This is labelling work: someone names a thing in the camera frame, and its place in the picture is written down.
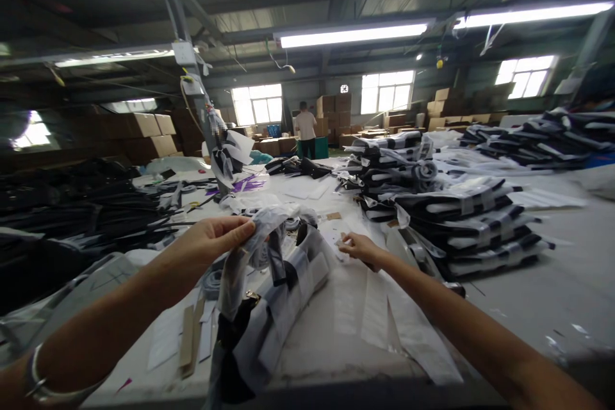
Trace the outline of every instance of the ceiling light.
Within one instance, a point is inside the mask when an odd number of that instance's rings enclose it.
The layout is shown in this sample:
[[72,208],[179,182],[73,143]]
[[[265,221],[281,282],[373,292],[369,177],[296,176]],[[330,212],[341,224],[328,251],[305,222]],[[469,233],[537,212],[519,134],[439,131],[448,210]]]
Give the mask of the ceiling light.
[[131,53],[108,53],[108,54],[95,54],[88,58],[68,59],[65,61],[59,61],[54,63],[56,67],[75,67],[81,65],[102,64],[110,62],[124,62],[124,61],[137,61],[153,58],[166,58],[175,56],[175,52],[172,49],[169,50],[146,50],[146,51],[133,51]]
[[280,43],[282,44],[282,48],[330,45],[347,42],[362,42],[364,40],[380,40],[382,38],[412,37],[421,35],[426,30],[426,24],[410,24],[406,26],[291,35],[280,37]]
[[499,24],[514,24],[516,22],[544,21],[547,19],[563,19],[569,17],[591,16],[613,7],[613,2],[587,3],[572,6],[556,6],[554,8],[539,8],[506,13],[478,14],[459,18],[455,29],[496,26]]

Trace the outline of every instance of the folded bag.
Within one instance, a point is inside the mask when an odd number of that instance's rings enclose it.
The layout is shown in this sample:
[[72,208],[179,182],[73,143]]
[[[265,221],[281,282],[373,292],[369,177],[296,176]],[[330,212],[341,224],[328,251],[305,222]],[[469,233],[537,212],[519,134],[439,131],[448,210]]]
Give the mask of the folded bag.
[[[299,217],[302,224],[297,246],[283,259],[284,282],[276,285],[268,277],[244,296],[243,274],[252,253],[290,217]],[[253,219],[254,235],[228,256],[220,281],[218,334],[206,403],[210,409],[245,402],[265,389],[286,337],[312,294],[326,282],[334,256],[317,229],[315,213],[308,208],[269,206]]]

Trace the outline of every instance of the cable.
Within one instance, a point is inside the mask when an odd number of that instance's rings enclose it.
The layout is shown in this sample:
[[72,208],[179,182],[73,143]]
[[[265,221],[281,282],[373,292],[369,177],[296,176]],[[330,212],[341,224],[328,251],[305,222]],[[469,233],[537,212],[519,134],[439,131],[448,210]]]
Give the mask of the cable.
[[[181,80],[184,80],[184,79],[192,80],[192,77],[181,76]],[[194,117],[194,114],[192,113],[192,109],[190,109],[190,105],[188,104],[188,98],[186,98],[186,92],[184,91],[184,86],[182,85],[181,81],[179,82],[179,89],[181,90],[181,95],[184,97],[184,103],[186,104],[186,109],[188,109],[188,112],[190,113],[190,116],[192,117],[192,120],[194,121],[194,124],[197,126],[197,128],[199,129],[199,131],[201,132],[203,137],[205,137],[205,134],[203,133],[203,128],[201,127],[201,124],[197,121],[196,117]]]
[[98,83],[100,83],[102,85],[122,86],[124,88],[130,88],[132,90],[138,90],[138,91],[143,91],[143,92],[147,92],[147,93],[159,94],[159,95],[162,95],[162,96],[179,98],[179,96],[177,96],[177,95],[172,95],[172,94],[163,93],[163,92],[157,92],[157,91],[154,91],[154,90],[148,90],[146,88],[142,88],[142,87],[139,87],[139,86],[124,85],[123,83],[105,82],[104,80],[93,79],[91,77],[86,77],[86,76],[75,76],[75,77],[82,78],[82,79],[85,79],[85,80],[95,81],[95,82],[98,82]]
[[290,70],[293,74],[296,74],[295,72],[295,68],[292,67],[289,63],[288,63],[288,50],[286,51],[286,64],[283,66],[280,66],[277,61],[275,60],[274,56],[271,54],[271,51],[269,51],[269,39],[267,37],[265,37],[265,46],[267,48],[267,53],[269,53],[269,57],[271,58],[271,60],[275,63],[275,65],[277,66],[278,69],[283,70],[285,67],[288,67],[288,70]]

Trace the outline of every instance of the bangle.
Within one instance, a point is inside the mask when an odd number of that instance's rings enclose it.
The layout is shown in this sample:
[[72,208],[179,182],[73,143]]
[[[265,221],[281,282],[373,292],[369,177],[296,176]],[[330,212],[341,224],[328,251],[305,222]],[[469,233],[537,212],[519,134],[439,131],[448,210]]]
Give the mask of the bangle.
[[30,356],[28,364],[26,365],[26,386],[28,391],[26,397],[32,397],[35,402],[38,402],[43,406],[54,406],[58,404],[66,403],[80,403],[86,399],[87,396],[92,394],[96,389],[100,387],[102,383],[109,377],[100,380],[98,383],[90,386],[89,388],[82,389],[81,391],[75,391],[70,393],[57,393],[45,386],[47,382],[46,378],[40,378],[37,372],[37,360],[38,353],[40,352],[42,344],[39,344],[34,353]]

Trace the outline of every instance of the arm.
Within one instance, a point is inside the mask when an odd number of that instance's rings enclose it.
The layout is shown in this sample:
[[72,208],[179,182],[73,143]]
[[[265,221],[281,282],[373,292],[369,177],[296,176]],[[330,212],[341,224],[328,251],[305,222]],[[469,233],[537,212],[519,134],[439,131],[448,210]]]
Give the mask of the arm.
[[[139,273],[43,343],[37,370],[47,379],[45,385],[66,393],[104,379],[162,311],[181,301],[219,255],[253,232],[254,223],[245,217],[212,218],[193,225]],[[25,397],[29,356],[0,372],[0,408],[39,408]]]
[[604,407],[582,386],[473,304],[423,272],[350,233],[340,250],[381,268],[404,289],[461,354],[515,408]]

